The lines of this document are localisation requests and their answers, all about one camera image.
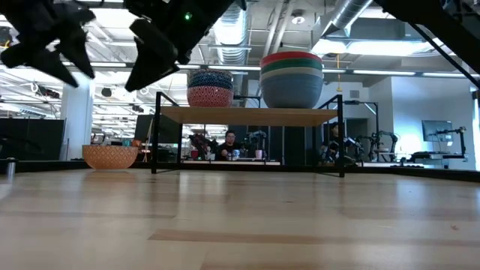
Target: monitor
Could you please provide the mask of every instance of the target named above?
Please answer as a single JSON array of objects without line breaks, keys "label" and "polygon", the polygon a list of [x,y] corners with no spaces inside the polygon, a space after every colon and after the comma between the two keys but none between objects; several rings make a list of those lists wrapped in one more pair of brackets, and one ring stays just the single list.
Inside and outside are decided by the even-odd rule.
[{"label": "monitor", "polygon": [[[149,130],[153,133],[153,115],[138,115],[135,127],[135,140],[145,142],[149,137]],[[159,143],[180,143],[180,124],[162,115],[160,117]]]},{"label": "monitor", "polygon": [[424,142],[453,142],[453,134],[437,134],[437,131],[451,131],[451,121],[423,120],[421,122]]}]

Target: ductwork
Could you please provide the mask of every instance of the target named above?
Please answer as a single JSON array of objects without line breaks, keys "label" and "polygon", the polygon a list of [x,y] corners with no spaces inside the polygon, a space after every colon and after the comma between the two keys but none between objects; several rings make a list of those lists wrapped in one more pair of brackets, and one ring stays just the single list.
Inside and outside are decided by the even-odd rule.
[{"label": "ductwork", "polygon": [[338,30],[348,29],[371,4],[373,0],[338,0],[335,9],[328,14],[330,21],[323,30],[322,37]]},{"label": "ductwork", "polygon": [[[247,11],[232,4],[213,26],[216,43],[227,46],[247,46]],[[244,49],[217,49],[222,65],[245,65],[248,51]]]}]

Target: wooden shelf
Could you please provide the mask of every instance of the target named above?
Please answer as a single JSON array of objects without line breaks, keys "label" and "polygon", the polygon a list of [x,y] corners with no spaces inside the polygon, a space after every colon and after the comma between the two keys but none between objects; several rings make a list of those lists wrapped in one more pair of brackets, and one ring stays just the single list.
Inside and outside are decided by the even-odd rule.
[{"label": "wooden shelf", "polygon": [[163,106],[164,116],[182,124],[312,127],[337,117],[334,109],[199,108]]}]

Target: ceiling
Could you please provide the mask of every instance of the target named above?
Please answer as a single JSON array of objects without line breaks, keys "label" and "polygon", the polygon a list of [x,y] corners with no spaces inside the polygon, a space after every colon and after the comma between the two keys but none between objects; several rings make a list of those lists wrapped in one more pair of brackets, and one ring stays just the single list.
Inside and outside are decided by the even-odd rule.
[{"label": "ceiling", "polygon": [[[106,0],[107,3],[119,2],[118,0]],[[277,0],[251,1],[248,8],[248,46],[251,48],[247,57],[247,64],[258,66],[263,57],[263,50],[269,34],[269,17],[275,9]],[[282,40],[282,47],[279,51],[310,51],[311,30],[318,16],[332,11],[335,0],[315,1],[296,0],[292,2],[295,9],[303,10],[305,21],[302,24],[293,24],[292,17],[287,14],[289,22]],[[134,62],[137,57],[137,50],[134,46],[134,34],[128,28],[137,18],[124,9],[94,8],[92,9],[97,17],[96,21],[88,24],[88,57],[93,62]],[[379,7],[372,6],[367,9],[362,17],[387,18],[388,14],[382,13]],[[0,16],[0,26],[8,26],[9,23],[3,16]],[[191,64],[215,65],[218,64],[217,49],[212,48],[215,44],[215,33],[205,36],[197,45],[191,56]],[[375,55],[354,55],[343,53],[338,57],[323,57],[326,68],[365,68],[365,69],[416,69],[429,71],[452,71],[449,63],[439,56],[431,57],[400,57],[400,56],[375,56]],[[128,127],[134,128],[135,117],[138,112],[132,110],[131,103],[144,104],[144,113],[149,113],[152,104],[155,102],[155,92],[163,91],[171,98],[182,105],[187,104],[187,74],[176,73],[150,85],[142,91],[128,93],[123,89],[129,72],[119,71],[115,68],[108,70],[102,68],[95,73],[96,95],[94,102],[102,105],[95,106],[94,119],[108,120],[108,125],[114,125],[121,115],[127,122]],[[258,71],[250,72],[249,78],[258,77]],[[378,80],[378,76],[368,75],[342,75],[343,82],[371,82]],[[327,83],[338,81],[338,75],[326,74]],[[36,70],[27,68],[3,69],[0,70],[0,95],[4,100],[15,101],[59,101],[59,99],[44,97],[38,94],[35,85],[45,86],[58,92],[62,96],[63,83],[51,76],[47,76]],[[113,89],[112,97],[104,97],[101,90],[104,87]],[[117,106],[118,102],[126,103],[124,106]],[[115,106],[108,106],[108,103],[115,103]],[[59,117],[60,105],[48,104],[24,104],[34,111],[39,111],[47,117]],[[25,117],[14,110],[11,106],[0,106],[0,117],[5,116]],[[102,128],[101,121],[94,122],[95,128]]]}]

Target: pipe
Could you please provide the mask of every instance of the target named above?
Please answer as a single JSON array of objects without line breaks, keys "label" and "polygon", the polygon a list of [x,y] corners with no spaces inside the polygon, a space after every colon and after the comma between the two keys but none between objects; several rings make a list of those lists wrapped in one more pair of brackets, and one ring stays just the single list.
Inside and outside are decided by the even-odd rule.
[{"label": "pipe", "polygon": [[292,1],[289,1],[288,7],[286,8],[285,17],[283,18],[282,26],[280,27],[280,31],[278,31],[277,39],[275,40],[275,45],[273,46],[271,53],[278,52],[278,48],[280,48],[280,43],[284,38],[285,29],[287,28],[287,23],[289,22],[288,19],[290,18],[290,14],[292,13],[292,11],[293,11],[293,3]]},{"label": "pipe", "polygon": [[330,35],[338,30],[350,27],[368,8],[373,0],[338,0],[332,11],[331,20],[322,37]]},{"label": "pipe", "polygon": [[[214,24],[217,45],[247,46],[248,20],[247,11],[237,4],[232,4]],[[247,51],[239,48],[224,48],[217,50],[220,63],[223,65],[244,65]]]},{"label": "pipe", "polygon": [[275,31],[277,31],[278,20],[282,12],[282,7],[284,6],[284,0],[278,0],[277,6],[275,6],[275,15],[273,17],[273,22],[271,22],[270,31],[268,32],[267,42],[265,43],[265,49],[263,49],[263,57],[266,57],[269,54],[270,46],[272,45],[273,37]]}]

